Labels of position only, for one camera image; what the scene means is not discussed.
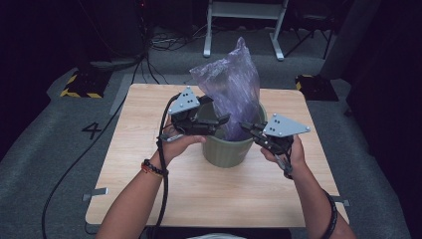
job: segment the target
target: hand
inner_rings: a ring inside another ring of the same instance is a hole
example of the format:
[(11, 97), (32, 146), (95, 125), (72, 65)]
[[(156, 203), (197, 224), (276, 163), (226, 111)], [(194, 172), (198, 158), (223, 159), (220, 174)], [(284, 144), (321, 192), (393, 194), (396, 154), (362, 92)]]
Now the hand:
[[(273, 154), (263, 147), (261, 148), (261, 153), (268, 161), (277, 161)], [(296, 134), (294, 135), (294, 142), (292, 144), (291, 163), (293, 168), (293, 172), (291, 174), (294, 173), (295, 168), (299, 169), (302, 168), (302, 166), (306, 165), (304, 147), (302, 146), (301, 139)]]
[[(171, 125), (171, 118), (168, 116), (167, 122), (165, 123), (164, 133), (168, 136), (175, 136), (179, 134), (179, 132)], [(180, 155), (186, 148), (193, 143), (197, 142), (205, 142), (206, 138), (203, 135), (184, 135), (175, 141), (167, 142), (164, 141), (162, 143), (163, 151), (164, 151), (164, 159), (166, 164), (170, 163), (170, 161)]]

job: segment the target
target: forearm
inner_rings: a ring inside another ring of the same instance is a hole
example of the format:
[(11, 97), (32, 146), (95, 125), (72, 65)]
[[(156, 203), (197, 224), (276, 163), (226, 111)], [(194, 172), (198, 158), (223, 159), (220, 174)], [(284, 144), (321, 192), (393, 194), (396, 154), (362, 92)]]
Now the forearm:
[[(150, 162), (160, 168), (157, 153)], [(97, 238), (138, 238), (142, 232), (162, 179), (140, 171), (112, 204)]]
[[(302, 165), (297, 172), (293, 179), (301, 200), (309, 237), (321, 238), (330, 224), (331, 206), (308, 166)], [(339, 213), (330, 238), (355, 238)]]

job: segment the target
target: purple plastic bag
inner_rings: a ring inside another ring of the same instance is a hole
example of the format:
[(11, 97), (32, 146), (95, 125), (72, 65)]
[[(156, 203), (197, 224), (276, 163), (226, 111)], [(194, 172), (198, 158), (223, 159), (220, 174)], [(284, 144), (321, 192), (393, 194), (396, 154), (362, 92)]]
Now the purple plastic bag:
[(222, 125), (228, 141), (240, 141), (250, 135), (240, 128), (239, 122), (254, 122), (259, 111), (260, 79), (252, 62), (249, 49), (241, 37), (236, 49), (222, 60), (190, 70), (199, 89), (214, 100), (218, 117), (230, 114)]

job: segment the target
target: table top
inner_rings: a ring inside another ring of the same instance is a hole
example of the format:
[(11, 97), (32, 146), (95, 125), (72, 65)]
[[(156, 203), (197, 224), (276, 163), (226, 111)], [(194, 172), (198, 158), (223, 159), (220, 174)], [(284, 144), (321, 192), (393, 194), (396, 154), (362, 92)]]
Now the table top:
[[(145, 158), (156, 151), (156, 137), (169, 99), (186, 86), (134, 84), (130, 87), (112, 137), (96, 188), (108, 194), (92, 198), (86, 220), (101, 224), (124, 187), (140, 171)], [(204, 94), (191, 87), (196, 96)], [(331, 195), (339, 195), (317, 136), (313, 120), (299, 91), (261, 89), (260, 102), (268, 119), (273, 113), (311, 127), (301, 134), (307, 164)], [(168, 166), (169, 194), (162, 226), (192, 227), (305, 227), (301, 203), (292, 180), (264, 159), (253, 144), (244, 161), (231, 168), (209, 163), (200, 143), (189, 146)], [(162, 184), (148, 225), (155, 225), (162, 200)], [(344, 207), (338, 211), (348, 221)]]

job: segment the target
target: bracelet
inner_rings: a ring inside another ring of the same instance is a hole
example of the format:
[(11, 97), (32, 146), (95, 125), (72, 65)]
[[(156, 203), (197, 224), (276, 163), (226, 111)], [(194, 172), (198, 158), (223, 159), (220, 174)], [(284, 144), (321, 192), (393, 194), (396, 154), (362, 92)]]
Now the bracelet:
[(163, 176), (168, 175), (168, 170), (163, 171), (161, 169), (156, 168), (154, 165), (152, 165), (152, 163), (149, 162), (149, 159), (144, 160), (142, 165), (140, 166), (140, 168), (145, 173), (150, 172), (150, 173), (152, 173), (156, 176), (159, 176), (159, 177), (163, 177)]
[(337, 223), (337, 207), (335, 206), (334, 199), (325, 191), (322, 190), (325, 193), (326, 198), (328, 198), (329, 204), (331, 205), (331, 219), (330, 223), (328, 225), (328, 228), (326, 228), (325, 233), (322, 236), (322, 239), (328, 239), (332, 232), (334, 231), (335, 224)]

